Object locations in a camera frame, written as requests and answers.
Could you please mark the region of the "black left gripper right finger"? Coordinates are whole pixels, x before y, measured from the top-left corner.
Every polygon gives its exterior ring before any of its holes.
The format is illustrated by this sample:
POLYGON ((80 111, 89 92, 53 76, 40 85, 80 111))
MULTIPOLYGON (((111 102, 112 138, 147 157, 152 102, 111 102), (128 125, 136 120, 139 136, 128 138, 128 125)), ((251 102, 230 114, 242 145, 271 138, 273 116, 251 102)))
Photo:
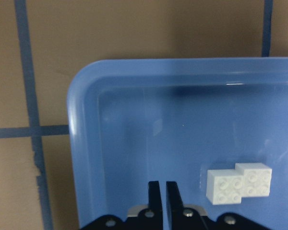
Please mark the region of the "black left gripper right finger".
POLYGON ((206 211, 197 205, 184 205, 176 182, 166 182, 168 225, 170 230, 207 230, 206 211))

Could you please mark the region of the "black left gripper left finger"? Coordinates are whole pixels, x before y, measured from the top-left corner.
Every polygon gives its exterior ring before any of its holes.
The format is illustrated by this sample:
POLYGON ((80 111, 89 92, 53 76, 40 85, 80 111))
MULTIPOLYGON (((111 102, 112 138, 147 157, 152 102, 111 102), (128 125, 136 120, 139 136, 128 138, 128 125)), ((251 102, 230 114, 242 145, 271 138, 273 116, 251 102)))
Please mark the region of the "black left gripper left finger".
POLYGON ((134 217, 127 217, 129 230, 162 230, 163 208, 158 181, 148 183, 148 205, 134 217))

